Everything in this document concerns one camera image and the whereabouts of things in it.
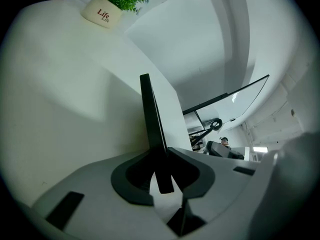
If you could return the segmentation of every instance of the white flower pot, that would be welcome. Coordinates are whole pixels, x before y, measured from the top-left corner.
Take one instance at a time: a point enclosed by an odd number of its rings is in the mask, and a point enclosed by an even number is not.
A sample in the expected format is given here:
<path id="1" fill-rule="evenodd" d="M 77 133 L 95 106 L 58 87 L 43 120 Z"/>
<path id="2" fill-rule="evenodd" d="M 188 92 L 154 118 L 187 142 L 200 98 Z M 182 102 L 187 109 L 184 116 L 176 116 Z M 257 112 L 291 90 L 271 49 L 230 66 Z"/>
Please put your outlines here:
<path id="1" fill-rule="evenodd" d="M 117 24 L 122 11 L 108 0 L 91 0 L 81 15 L 95 24 L 111 29 Z"/>

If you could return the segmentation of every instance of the white platform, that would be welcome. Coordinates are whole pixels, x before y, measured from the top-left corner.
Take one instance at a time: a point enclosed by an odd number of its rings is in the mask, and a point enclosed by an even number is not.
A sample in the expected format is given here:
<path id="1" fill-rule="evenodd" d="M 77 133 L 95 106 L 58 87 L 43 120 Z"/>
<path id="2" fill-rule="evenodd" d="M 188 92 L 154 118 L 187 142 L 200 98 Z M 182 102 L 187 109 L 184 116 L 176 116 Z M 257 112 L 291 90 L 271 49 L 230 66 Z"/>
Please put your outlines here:
<path id="1" fill-rule="evenodd" d="M 81 166 L 148 149 L 142 74 L 167 145 L 191 150 L 176 91 L 127 37 L 85 20 L 84 6 L 33 4 L 2 47 L 1 170 L 27 205 Z"/>

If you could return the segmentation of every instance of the white wall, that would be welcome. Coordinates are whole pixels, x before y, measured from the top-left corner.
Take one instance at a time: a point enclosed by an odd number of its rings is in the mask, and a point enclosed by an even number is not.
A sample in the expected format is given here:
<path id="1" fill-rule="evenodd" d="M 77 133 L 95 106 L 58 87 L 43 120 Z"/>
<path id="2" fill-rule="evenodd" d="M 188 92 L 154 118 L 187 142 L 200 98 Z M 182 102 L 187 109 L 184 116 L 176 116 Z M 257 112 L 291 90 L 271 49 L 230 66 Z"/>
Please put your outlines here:
<path id="1" fill-rule="evenodd" d="M 307 111 L 313 110 L 313 113 L 304 116 L 303 119 L 311 119 L 310 122 L 312 122 L 318 116 L 315 104 L 319 97 L 315 94 L 319 91 L 319 79 L 317 79 L 319 76 L 311 74 L 308 79 L 304 79 L 304 76 L 307 72 L 319 71 L 316 60 L 317 55 L 320 54 L 320 46 L 308 22 L 303 17 L 301 20 L 299 43 L 283 79 L 270 98 L 245 121 L 246 132 L 254 146 L 276 150 L 281 148 L 287 140 L 302 134 L 303 129 L 299 124 L 298 115 L 295 117 L 291 115 L 294 104 L 288 102 L 288 95 L 294 89 L 296 93 L 292 93 L 291 97 L 305 101 L 300 107 Z"/>
<path id="2" fill-rule="evenodd" d="M 26 7 L 1 50 L 1 175 L 29 206 L 84 165 L 149 148 L 142 74 L 167 145 L 191 149 L 173 87 L 128 38 L 83 19 L 83 6 Z"/>
<path id="3" fill-rule="evenodd" d="M 230 129 L 277 88 L 301 31 L 301 15 L 292 0 L 167 0 L 125 34 L 169 80 L 182 110 L 230 92 L 230 86 L 236 90 L 238 82 L 247 85 L 269 74 L 248 110 L 225 124 L 224 129 Z M 235 49 L 238 45 L 245 48 Z"/>
<path id="4" fill-rule="evenodd" d="M 246 133 L 240 126 L 221 132 L 212 131 L 206 136 L 206 140 L 220 143 L 220 137 L 227 137 L 231 148 L 250 146 L 246 139 Z"/>

